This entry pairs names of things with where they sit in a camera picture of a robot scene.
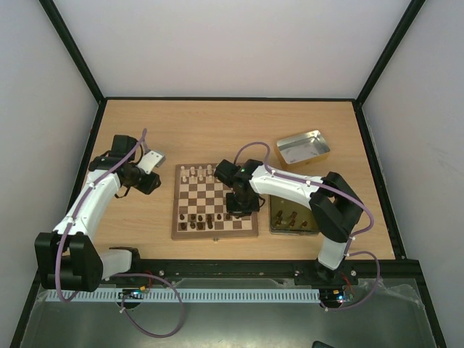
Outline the gold tin tray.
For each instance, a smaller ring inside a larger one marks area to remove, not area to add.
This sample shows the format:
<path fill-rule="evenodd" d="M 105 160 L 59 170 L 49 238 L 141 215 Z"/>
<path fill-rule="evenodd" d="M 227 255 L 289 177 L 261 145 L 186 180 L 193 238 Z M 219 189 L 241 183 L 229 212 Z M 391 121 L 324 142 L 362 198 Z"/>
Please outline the gold tin tray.
<path fill-rule="evenodd" d="M 270 232 L 292 236 L 317 236 L 320 231 L 310 209 L 277 196 L 269 196 Z"/>

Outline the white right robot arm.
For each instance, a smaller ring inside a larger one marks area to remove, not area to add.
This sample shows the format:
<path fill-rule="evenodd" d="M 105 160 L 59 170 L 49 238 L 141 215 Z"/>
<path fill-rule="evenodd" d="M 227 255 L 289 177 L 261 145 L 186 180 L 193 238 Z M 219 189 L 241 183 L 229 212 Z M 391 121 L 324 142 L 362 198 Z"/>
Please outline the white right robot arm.
<path fill-rule="evenodd" d="M 324 236 L 316 275 L 326 284 L 341 276 L 340 264 L 347 255 L 350 234 L 365 206 L 339 174 L 297 175 L 249 159 L 242 166 L 223 160 L 215 168 L 214 177 L 231 189 L 225 197 L 229 215 L 243 217 L 259 212 L 262 195 L 277 196 L 311 211 Z"/>

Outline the silver tin lid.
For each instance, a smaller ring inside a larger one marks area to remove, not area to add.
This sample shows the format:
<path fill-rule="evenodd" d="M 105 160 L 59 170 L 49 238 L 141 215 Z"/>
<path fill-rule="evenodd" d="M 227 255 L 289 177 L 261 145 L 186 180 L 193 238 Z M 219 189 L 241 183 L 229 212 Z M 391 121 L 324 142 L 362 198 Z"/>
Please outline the silver tin lid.
<path fill-rule="evenodd" d="M 324 160 L 331 148 L 319 130 L 311 130 L 277 140 L 275 152 L 281 167 L 290 170 Z"/>

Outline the wooden chessboard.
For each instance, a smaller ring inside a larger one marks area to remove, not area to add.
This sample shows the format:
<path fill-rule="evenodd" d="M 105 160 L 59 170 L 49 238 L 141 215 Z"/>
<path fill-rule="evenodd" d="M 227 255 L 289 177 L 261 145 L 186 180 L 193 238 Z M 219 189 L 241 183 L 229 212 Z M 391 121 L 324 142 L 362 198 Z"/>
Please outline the wooden chessboard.
<path fill-rule="evenodd" d="M 257 215 L 225 219 L 225 195 L 231 190 L 214 177 L 214 164 L 179 164 L 175 166 L 175 185 L 173 200 L 173 224 L 171 238 L 180 240 L 200 239 L 238 239 L 254 238 L 259 235 Z M 191 221 L 191 215 L 196 215 L 196 221 Z M 207 227 L 207 215 L 212 215 L 213 229 Z M 215 220 L 221 214 L 222 220 Z M 198 215 L 204 220 L 198 221 Z M 196 223 L 196 229 L 190 228 L 190 223 Z M 185 223 L 187 229 L 181 230 L 180 224 Z M 204 223 L 204 230 L 199 231 L 197 223 Z"/>

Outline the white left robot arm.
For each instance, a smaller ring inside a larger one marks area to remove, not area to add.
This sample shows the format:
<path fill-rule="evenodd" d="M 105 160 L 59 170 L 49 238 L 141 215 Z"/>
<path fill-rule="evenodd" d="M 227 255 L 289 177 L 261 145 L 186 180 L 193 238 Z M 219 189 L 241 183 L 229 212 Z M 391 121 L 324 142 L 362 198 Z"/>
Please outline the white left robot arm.
<path fill-rule="evenodd" d="M 136 269 L 140 260 L 136 248 L 116 246 L 100 253 L 94 239 L 121 188 L 149 195 L 160 187 L 154 169 L 164 161 L 165 155 L 149 149 L 144 138 L 114 136 L 111 149 L 89 163 L 85 184 L 67 214 L 35 240 L 38 274 L 45 289 L 95 291 L 101 281 Z"/>

